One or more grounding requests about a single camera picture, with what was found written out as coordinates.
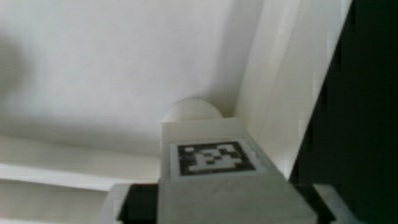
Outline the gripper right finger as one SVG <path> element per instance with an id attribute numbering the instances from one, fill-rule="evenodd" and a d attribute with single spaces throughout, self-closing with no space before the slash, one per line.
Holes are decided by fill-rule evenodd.
<path id="1" fill-rule="evenodd" d="M 335 188 L 327 184 L 295 184 L 316 213 L 316 224 L 367 224 L 353 215 Z"/>

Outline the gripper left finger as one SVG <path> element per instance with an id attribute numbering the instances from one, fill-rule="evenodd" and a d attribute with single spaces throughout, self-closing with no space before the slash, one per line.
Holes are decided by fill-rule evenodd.
<path id="1" fill-rule="evenodd" d="M 110 188 L 97 224 L 156 224 L 158 184 L 115 184 Z"/>

